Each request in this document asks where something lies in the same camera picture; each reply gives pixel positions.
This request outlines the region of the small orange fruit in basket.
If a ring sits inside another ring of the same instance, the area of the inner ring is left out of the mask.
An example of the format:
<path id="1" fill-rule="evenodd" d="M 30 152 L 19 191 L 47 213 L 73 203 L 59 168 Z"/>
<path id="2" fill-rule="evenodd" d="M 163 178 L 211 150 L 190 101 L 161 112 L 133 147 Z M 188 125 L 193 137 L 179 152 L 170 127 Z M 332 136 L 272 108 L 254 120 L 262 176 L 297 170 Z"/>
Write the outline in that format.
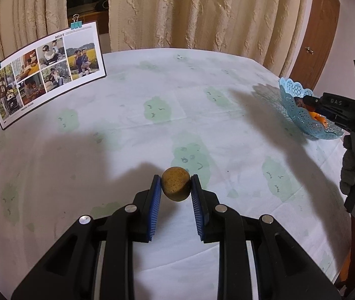
<path id="1" fill-rule="evenodd" d="M 317 122 L 321 123 L 324 127 L 328 127 L 327 119 L 324 116 L 312 111 L 309 111 L 309 114 L 313 120 L 316 120 Z"/>

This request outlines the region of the photo collage board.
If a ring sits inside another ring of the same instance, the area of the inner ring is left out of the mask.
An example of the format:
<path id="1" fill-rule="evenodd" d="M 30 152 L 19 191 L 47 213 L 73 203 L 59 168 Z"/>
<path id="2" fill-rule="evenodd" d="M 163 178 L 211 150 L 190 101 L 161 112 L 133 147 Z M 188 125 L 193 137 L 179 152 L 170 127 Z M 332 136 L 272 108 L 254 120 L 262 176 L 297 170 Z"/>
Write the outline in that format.
<path id="1" fill-rule="evenodd" d="M 0 127 L 106 76 L 97 23 L 38 39 L 0 61 Z"/>

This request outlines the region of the brown kiwi-like fruit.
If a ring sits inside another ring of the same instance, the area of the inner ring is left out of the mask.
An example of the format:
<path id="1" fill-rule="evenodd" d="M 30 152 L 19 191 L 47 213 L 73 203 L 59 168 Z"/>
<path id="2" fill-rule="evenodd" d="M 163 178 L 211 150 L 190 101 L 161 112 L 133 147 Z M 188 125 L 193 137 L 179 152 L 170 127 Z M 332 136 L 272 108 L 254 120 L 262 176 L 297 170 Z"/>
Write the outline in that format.
<path id="1" fill-rule="evenodd" d="M 181 167 L 170 167 L 162 174 L 161 187 L 167 198 L 181 202 L 190 195 L 192 190 L 190 174 Z"/>

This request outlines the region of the beige curtain right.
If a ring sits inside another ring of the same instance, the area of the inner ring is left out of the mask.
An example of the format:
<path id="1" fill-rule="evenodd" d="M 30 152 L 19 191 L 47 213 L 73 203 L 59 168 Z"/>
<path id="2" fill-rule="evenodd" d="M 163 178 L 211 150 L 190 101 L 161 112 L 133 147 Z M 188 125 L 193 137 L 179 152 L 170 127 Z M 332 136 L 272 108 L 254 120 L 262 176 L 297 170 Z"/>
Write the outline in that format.
<path id="1" fill-rule="evenodd" d="M 209 50 L 287 74 L 306 0 L 108 0 L 112 51 Z"/>

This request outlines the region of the dark brown passion fruit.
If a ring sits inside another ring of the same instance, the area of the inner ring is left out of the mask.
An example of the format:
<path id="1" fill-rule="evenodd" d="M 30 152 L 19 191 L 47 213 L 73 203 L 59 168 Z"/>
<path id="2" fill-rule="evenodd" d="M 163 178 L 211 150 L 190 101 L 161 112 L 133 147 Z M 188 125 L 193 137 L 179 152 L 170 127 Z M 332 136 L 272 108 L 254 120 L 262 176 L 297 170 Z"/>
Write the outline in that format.
<path id="1" fill-rule="evenodd" d="M 303 103 L 303 99 L 300 97 L 294 97 L 295 100 L 295 104 L 297 105 L 297 107 L 300 108 L 306 108 L 306 105 Z"/>

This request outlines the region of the light blue lace basket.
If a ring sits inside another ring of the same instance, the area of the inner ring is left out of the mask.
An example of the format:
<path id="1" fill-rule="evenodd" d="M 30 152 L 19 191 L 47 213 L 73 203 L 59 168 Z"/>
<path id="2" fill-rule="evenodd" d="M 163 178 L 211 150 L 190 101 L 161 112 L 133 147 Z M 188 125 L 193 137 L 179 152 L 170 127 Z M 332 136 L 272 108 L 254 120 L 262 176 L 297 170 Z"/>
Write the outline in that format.
<path id="1" fill-rule="evenodd" d="M 292 79 L 279 78 L 280 95 L 282 105 L 286 109 L 289 117 L 294 124 L 305 134 L 323 140 L 335 140 L 343 136 L 344 131 L 336 126 L 333 122 L 327 119 L 328 127 L 324 127 L 321 123 L 313 120 L 309 111 L 305 108 L 297 107 L 294 97 L 314 96 L 313 91 L 304 89 L 299 82 L 294 82 Z"/>

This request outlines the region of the brown wooden door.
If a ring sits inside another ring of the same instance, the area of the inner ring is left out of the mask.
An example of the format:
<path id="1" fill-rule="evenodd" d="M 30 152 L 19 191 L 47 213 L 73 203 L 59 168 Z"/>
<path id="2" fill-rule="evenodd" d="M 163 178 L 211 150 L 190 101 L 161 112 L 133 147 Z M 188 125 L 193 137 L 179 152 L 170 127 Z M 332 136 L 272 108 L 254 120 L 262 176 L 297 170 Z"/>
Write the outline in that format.
<path id="1" fill-rule="evenodd" d="M 339 20 L 339 0 L 312 0 L 299 55 L 290 78 L 314 89 L 329 57 Z"/>

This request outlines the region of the white green patterned tablecloth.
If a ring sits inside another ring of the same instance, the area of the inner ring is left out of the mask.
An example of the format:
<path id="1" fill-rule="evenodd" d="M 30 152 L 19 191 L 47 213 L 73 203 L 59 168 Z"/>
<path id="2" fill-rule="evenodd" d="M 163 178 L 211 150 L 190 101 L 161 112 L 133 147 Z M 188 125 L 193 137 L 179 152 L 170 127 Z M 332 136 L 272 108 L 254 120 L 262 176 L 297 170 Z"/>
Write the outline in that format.
<path id="1" fill-rule="evenodd" d="M 172 166 L 241 215 L 270 214 L 334 280 L 350 247 L 341 140 L 308 137 L 278 78 L 196 50 L 106 54 L 106 77 L 0 128 L 0 292 L 81 216 L 130 203 Z"/>

